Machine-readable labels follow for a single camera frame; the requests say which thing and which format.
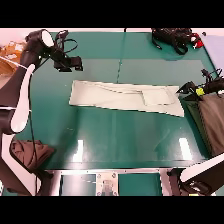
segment table surface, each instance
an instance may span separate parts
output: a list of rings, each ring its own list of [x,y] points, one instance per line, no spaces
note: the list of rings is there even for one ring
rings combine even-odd
[[[151,43],[151,33],[70,33],[78,42],[70,56],[83,59],[84,71],[60,73],[48,61],[31,82],[35,139],[55,148],[44,169],[113,169],[188,166],[210,155],[184,102],[185,117],[69,105],[75,79],[112,83],[179,85],[203,83],[201,69],[213,71],[204,48],[189,46],[179,56],[171,46]],[[17,135],[31,139],[30,126]],[[187,139],[192,160],[179,143]],[[82,162],[74,162],[83,140]]]

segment brown cloth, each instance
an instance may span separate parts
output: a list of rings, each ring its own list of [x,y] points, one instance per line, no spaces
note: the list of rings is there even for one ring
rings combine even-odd
[[[212,156],[224,152],[224,94],[202,96],[199,109],[206,137],[209,140]]]
[[[14,155],[30,170],[38,168],[54,152],[53,148],[42,144],[39,140],[35,140],[35,148],[37,152],[37,167],[35,167],[36,157],[32,141],[15,140],[11,145]]]

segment folded cloth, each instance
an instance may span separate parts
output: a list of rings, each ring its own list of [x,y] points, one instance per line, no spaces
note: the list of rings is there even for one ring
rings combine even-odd
[[[54,152],[53,148],[42,144],[39,140],[35,140],[34,143],[37,153],[37,167],[32,141],[15,140],[11,145],[13,154],[30,170],[38,168]]]
[[[74,81],[70,105],[158,112],[184,117],[179,86],[152,86]]]

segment robotic arm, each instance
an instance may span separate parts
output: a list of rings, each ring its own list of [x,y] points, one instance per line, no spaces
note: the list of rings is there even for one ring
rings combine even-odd
[[[57,35],[63,45],[67,34],[63,31]],[[26,41],[19,67],[0,89],[0,180],[9,191],[34,196],[36,192],[44,195],[50,175],[45,171],[31,172],[10,153],[13,137],[26,127],[28,121],[31,77],[41,65],[42,58],[54,60],[54,67],[63,72],[70,72],[72,67],[82,71],[83,67],[81,58],[68,57],[64,46],[59,48],[47,30],[30,33]]]

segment white wall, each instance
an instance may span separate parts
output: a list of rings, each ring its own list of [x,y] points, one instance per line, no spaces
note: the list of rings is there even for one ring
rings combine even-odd
[[[8,44],[9,41],[21,41],[32,31],[42,28],[0,28],[0,46]],[[70,32],[123,32],[124,28],[46,28],[51,32],[58,32],[64,29]],[[224,28],[192,28],[193,32],[208,35],[224,36]],[[127,32],[151,32],[150,28],[128,28]]]

